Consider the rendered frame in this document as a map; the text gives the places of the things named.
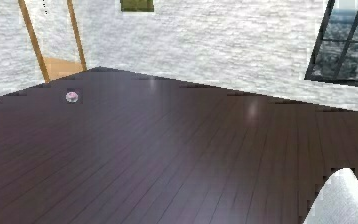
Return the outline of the green framed picture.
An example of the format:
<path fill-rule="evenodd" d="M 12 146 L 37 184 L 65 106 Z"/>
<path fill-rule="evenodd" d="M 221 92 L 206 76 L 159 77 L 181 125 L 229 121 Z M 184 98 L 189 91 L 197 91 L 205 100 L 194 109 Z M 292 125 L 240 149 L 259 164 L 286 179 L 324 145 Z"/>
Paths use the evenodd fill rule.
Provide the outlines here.
<path fill-rule="evenodd" d="M 153 0 L 120 0 L 122 12 L 153 12 Z"/>

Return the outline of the black framed window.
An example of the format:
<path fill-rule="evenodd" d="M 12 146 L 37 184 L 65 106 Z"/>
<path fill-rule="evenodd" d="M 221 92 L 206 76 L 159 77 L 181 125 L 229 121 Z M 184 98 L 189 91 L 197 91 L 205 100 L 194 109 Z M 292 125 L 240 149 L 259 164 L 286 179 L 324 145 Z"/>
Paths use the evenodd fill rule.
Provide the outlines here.
<path fill-rule="evenodd" d="M 304 79 L 358 87 L 358 0 L 327 0 Z"/>

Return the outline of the wooden door frame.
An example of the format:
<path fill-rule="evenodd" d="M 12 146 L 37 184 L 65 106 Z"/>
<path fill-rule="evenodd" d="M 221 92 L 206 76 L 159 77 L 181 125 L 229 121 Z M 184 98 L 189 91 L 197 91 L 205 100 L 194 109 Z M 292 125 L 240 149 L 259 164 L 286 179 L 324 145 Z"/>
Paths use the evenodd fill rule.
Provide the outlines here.
<path fill-rule="evenodd" d="M 18 0 L 45 83 L 87 70 L 73 0 Z"/>

